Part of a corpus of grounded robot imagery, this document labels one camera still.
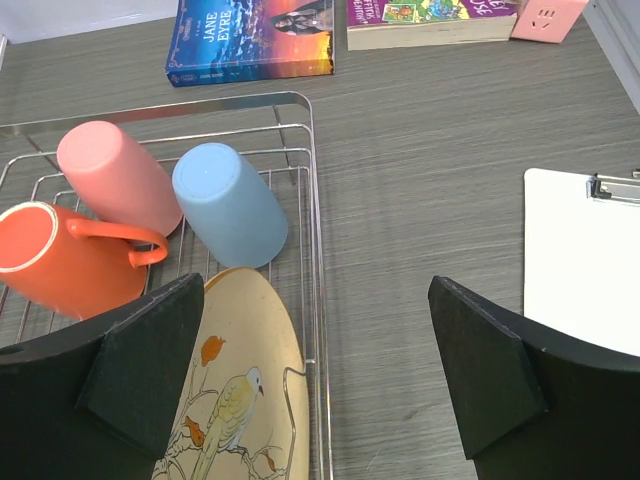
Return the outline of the blue plastic cup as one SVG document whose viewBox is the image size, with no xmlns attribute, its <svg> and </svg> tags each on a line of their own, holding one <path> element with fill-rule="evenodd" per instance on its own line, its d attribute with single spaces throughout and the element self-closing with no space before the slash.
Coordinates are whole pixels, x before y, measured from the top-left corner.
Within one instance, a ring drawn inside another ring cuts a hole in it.
<svg viewBox="0 0 640 480">
<path fill-rule="evenodd" d="M 176 163 L 172 186 L 196 236 L 224 267 L 267 265 L 283 249 L 285 212 L 258 171 L 232 147 L 205 143 Z"/>
</svg>

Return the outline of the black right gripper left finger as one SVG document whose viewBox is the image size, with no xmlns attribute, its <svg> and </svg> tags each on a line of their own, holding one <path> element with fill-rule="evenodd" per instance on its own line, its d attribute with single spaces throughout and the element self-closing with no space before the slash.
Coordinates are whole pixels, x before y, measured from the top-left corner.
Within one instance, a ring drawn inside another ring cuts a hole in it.
<svg viewBox="0 0 640 480">
<path fill-rule="evenodd" d="M 204 305 L 199 274 L 1 350 L 4 479 L 149 479 Z"/>
</svg>

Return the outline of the pink plastic cup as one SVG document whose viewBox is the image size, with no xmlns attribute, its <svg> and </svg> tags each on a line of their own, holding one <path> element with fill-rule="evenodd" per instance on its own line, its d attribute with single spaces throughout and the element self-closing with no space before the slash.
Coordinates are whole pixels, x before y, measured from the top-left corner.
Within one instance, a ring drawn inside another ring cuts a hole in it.
<svg viewBox="0 0 640 480">
<path fill-rule="evenodd" d="M 60 140 L 56 158 L 68 183 L 99 219 L 165 237 L 181 222 L 169 174 L 119 126 L 89 121 L 74 127 Z"/>
</svg>

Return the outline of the beige bird-painted plate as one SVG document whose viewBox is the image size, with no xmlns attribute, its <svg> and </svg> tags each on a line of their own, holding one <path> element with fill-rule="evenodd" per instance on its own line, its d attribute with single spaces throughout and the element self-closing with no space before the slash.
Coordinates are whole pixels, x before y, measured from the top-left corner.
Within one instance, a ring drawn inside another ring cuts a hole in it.
<svg viewBox="0 0 640 480">
<path fill-rule="evenodd" d="M 257 270 L 224 270 L 204 309 L 155 479 L 307 479 L 307 379 L 289 313 Z"/>
</svg>

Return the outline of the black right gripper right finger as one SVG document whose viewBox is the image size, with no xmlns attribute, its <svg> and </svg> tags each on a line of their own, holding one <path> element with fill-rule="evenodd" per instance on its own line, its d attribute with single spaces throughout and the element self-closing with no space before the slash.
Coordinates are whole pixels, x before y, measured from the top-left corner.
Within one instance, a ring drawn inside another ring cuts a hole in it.
<svg viewBox="0 0 640 480">
<path fill-rule="evenodd" d="M 432 279 L 431 321 L 480 479 L 636 479 L 639 359 Z"/>
</svg>

